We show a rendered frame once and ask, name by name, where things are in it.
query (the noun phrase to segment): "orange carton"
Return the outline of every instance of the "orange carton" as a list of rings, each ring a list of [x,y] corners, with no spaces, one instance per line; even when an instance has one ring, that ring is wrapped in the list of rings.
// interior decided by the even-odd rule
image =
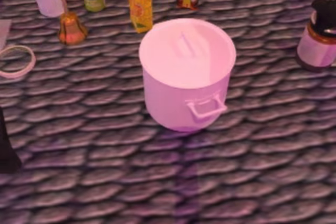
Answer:
[[[129,0],[131,20],[138,33],[143,33],[153,27],[152,0]]]

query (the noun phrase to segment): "pot handle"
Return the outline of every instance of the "pot handle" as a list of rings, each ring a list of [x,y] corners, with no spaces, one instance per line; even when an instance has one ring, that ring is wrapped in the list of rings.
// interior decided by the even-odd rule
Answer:
[[[218,108],[215,109],[215,110],[212,110],[212,111],[209,111],[209,112],[205,112],[205,113],[198,113],[198,111],[196,110],[196,103],[195,102],[188,102],[187,103],[187,106],[188,108],[191,110],[191,112],[194,114],[194,116],[197,118],[197,119],[204,119],[204,118],[208,118],[210,116],[213,116],[213,115],[217,115],[217,114],[221,114],[223,113],[224,111],[227,110],[227,106],[225,106],[220,98],[219,98],[219,94],[215,95],[213,98],[210,98],[204,102],[201,102],[201,103],[198,103],[198,105],[202,105],[202,104],[205,104],[205,103],[208,103],[210,102],[211,100],[215,100]]]

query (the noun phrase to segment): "pink lid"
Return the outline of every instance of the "pink lid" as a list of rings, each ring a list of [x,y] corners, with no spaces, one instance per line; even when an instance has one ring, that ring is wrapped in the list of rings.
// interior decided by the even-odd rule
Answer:
[[[168,86],[195,89],[227,76],[236,60],[230,37],[199,19],[181,18],[154,25],[141,41],[144,70]]]

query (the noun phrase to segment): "cobblestone surface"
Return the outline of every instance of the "cobblestone surface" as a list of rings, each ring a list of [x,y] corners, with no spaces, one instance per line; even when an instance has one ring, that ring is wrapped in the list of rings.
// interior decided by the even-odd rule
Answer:
[[[24,162],[0,175],[1,224],[336,223],[336,70],[309,73],[294,60],[312,0],[203,0],[196,12],[174,1],[154,0],[156,22],[209,20],[238,51],[230,112],[196,134],[147,114],[143,35],[127,0],[107,0],[100,13],[69,0],[90,29],[69,47],[34,0],[1,0],[0,18],[14,22],[8,43],[38,59],[27,76],[0,79]],[[15,56],[6,62],[20,67]]]

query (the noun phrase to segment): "black lid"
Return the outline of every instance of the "black lid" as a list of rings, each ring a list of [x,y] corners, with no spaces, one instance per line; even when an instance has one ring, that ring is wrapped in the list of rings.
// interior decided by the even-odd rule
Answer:
[[[21,160],[10,144],[4,113],[0,108],[0,174],[15,173],[21,166]]]
[[[313,29],[322,35],[335,37],[326,30],[336,29],[336,0],[314,0],[311,6],[316,11],[316,20],[312,20]]]

